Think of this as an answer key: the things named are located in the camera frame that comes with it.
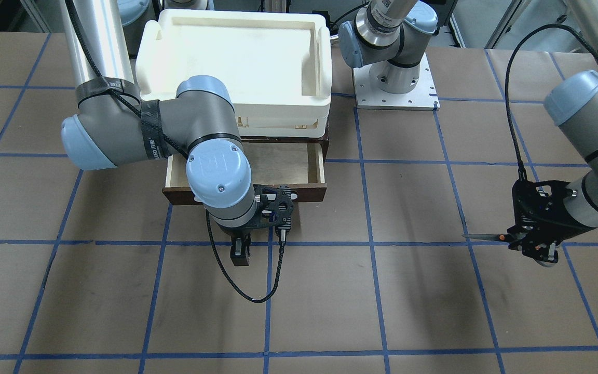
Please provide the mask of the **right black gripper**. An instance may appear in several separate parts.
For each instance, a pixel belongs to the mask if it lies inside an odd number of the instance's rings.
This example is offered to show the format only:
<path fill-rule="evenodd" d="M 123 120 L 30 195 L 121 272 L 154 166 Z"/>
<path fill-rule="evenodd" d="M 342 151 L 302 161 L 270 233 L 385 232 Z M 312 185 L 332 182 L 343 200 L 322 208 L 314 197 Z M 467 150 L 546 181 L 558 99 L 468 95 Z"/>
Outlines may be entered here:
<path fill-rule="evenodd" d="M 230 226 L 233 222 L 216 219 L 218 226 L 231 238 L 230 259 L 234 266 L 249 266 L 251 256 L 251 232 L 258 227 L 251 222 L 242 226 Z"/>

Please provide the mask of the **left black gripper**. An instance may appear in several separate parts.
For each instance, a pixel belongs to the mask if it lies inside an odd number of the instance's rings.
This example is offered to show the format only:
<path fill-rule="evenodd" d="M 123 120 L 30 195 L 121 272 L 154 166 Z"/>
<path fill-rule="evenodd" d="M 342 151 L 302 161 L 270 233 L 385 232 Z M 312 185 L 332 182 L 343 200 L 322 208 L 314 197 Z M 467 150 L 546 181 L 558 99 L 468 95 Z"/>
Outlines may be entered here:
<path fill-rule="evenodd" d="M 518 240 L 511 249 L 538 260 L 541 266 L 554 266 L 558 246 L 572 229 L 563 199 L 571 192 L 565 181 L 532 182 L 517 180 L 512 186 L 514 225 L 511 234 Z"/>

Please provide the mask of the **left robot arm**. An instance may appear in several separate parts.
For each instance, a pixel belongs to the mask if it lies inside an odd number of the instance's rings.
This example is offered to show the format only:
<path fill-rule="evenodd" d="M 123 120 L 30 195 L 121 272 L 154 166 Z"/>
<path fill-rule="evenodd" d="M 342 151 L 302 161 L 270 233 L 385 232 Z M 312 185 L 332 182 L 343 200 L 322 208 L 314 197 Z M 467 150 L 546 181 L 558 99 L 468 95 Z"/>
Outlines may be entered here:
<path fill-rule="evenodd" d="M 581 43 L 598 63 L 598 1 L 567 1 L 580 31 L 556 24 Z M 572 182 L 532 182 L 521 158 L 512 187 L 515 224 L 506 234 L 479 236 L 506 242 L 543 266 L 558 262 L 563 240 L 598 228 L 598 72 L 587 70 L 567 78 L 547 95 L 547 113 L 589 164 L 584 177 Z"/>

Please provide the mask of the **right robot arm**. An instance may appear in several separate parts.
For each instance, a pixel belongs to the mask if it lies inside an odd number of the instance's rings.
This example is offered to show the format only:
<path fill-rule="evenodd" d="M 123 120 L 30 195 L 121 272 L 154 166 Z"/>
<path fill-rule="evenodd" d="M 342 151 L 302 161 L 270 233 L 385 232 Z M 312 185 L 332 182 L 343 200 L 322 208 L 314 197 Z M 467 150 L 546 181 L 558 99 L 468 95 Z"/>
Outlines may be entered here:
<path fill-rule="evenodd" d="M 62 12 L 79 109 L 60 132 L 71 161 L 83 170 L 100 170 L 183 156 L 193 194 L 231 237 L 231 260 L 247 265 L 251 234 L 245 224 L 258 204 L 224 83 L 192 76 L 178 85 L 173 99 L 142 100 L 117 3 L 64 1 Z"/>

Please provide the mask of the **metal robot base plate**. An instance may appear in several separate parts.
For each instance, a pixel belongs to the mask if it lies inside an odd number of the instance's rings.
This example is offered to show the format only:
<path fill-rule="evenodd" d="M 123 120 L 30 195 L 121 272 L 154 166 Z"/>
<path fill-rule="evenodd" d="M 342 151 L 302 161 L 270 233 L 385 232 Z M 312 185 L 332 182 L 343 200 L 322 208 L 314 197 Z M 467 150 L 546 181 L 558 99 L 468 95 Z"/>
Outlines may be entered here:
<path fill-rule="evenodd" d="M 352 71 L 360 109 L 436 111 L 441 107 L 427 55 L 411 68 L 382 61 Z"/>

